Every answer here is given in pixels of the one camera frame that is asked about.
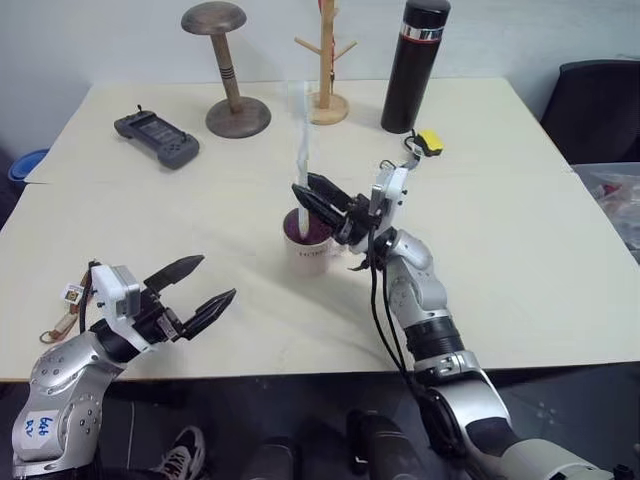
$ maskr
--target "wooden coat rack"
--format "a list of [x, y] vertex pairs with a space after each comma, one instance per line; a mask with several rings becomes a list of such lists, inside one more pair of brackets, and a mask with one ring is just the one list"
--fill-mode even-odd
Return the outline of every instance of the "wooden coat rack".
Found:
[[333, 64], [341, 56], [355, 47], [358, 42], [353, 41], [337, 54], [334, 53], [333, 20], [338, 14], [335, 0], [320, 0], [322, 14], [321, 48], [295, 37], [294, 41], [303, 47], [320, 55], [320, 91], [313, 94], [310, 121], [316, 125], [333, 125], [345, 118], [349, 113], [349, 102], [344, 97], [333, 93], [334, 71]]

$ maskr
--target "white straw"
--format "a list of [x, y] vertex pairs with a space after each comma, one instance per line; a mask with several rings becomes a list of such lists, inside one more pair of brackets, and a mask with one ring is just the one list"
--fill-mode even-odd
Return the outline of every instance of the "white straw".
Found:
[[[309, 171], [309, 105], [307, 102], [307, 82], [298, 82], [295, 87], [296, 112], [302, 124], [302, 139], [298, 148], [298, 185], [307, 187]], [[304, 240], [309, 234], [309, 212], [298, 205], [298, 231]]]

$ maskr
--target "shoe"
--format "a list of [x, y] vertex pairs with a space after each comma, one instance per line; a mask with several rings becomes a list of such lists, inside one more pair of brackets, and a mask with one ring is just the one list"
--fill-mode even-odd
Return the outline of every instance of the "shoe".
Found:
[[204, 465], [204, 436], [198, 427], [185, 428], [154, 471], [167, 480], [195, 480]]

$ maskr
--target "yellow tag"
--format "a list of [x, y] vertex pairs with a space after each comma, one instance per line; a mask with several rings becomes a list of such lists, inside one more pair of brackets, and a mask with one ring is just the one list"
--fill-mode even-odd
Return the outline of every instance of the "yellow tag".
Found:
[[444, 149], [444, 143], [442, 143], [438, 134], [433, 130], [421, 130], [418, 135], [424, 139], [424, 142], [427, 144], [427, 148], [432, 154], [438, 155]]

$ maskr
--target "black chair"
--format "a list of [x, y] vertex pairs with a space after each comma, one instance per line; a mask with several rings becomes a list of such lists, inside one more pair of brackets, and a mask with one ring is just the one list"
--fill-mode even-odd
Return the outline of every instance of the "black chair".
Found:
[[542, 127], [570, 164], [640, 161], [640, 62], [567, 63]]

